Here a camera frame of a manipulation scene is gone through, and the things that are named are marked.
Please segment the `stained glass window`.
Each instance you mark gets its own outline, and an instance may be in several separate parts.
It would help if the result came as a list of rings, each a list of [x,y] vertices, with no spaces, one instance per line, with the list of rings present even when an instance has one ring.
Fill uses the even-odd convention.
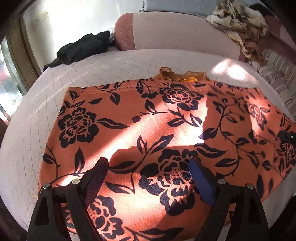
[[[0,108],[1,119],[8,124],[11,117],[21,104],[27,90],[23,85],[16,67],[10,55],[6,38],[1,42],[1,64],[0,64]]]

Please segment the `black garment pile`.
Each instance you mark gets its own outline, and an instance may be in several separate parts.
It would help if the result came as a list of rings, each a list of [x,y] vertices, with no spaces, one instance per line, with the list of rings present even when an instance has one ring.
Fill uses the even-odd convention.
[[[97,35],[87,34],[76,42],[63,46],[57,52],[56,59],[44,65],[43,71],[61,64],[70,65],[73,62],[81,61],[89,56],[104,53],[108,50],[109,44],[109,31],[100,32]]]

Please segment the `striped floral bedding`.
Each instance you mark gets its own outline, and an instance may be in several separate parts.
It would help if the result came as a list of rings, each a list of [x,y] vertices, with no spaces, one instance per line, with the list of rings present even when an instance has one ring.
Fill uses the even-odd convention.
[[[295,117],[295,65],[287,58],[270,49],[264,50],[263,56],[266,60],[265,66],[261,66],[259,63],[252,60],[248,60],[247,63],[273,87],[282,99],[290,115]]]

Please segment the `grey pillow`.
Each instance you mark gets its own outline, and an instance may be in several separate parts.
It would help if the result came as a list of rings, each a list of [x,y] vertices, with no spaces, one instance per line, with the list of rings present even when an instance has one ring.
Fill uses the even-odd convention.
[[[217,0],[146,0],[140,12],[162,11],[207,17],[221,1]]]

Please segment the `pink rolled bolster quilt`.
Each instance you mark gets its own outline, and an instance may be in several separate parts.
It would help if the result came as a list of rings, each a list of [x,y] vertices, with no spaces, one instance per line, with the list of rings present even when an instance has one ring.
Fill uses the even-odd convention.
[[[185,50],[246,60],[237,44],[199,16],[161,11],[126,13],[115,24],[114,39],[122,51]]]

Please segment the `orange floral long-sleeve shirt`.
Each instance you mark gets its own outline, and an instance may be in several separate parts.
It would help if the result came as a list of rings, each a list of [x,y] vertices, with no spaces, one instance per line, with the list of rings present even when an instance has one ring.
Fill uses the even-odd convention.
[[[191,177],[197,158],[266,199],[295,169],[295,123],[258,88],[204,73],[69,87],[49,135],[40,184],[64,186],[100,157],[109,171],[87,212],[103,240],[186,240],[209,214]]]

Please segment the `brown cream patterned blanket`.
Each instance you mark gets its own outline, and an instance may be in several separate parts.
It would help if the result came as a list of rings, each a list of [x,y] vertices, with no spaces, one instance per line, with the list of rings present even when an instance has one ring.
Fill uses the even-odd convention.
[[[239,45],[247,60],[266,65],[263,50],[268,25],[259,11],[241,3],[221,1],[206,21]]]

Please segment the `quilted pink bed cover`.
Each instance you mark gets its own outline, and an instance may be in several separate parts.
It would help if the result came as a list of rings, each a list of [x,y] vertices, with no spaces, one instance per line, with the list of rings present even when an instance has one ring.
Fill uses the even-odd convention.
[[[48,69],[23,98],[1,144],[1,198],[23,229],[30,224],[44,148],[67,88],[150,77],[161,66],[177,72],[204,71],[213,80],[259,87],[273,104],[285,110],[280,97],[250,65],[212,54],[161,49],[112,51]]]

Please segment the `brown wooden window frame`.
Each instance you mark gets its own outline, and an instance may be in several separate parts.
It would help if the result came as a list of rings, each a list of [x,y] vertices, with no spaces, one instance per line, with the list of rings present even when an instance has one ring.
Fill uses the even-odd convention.
[[[23,16],[14,22],[6,41],[21,84],[29,91],[42,72],[32,51]]]

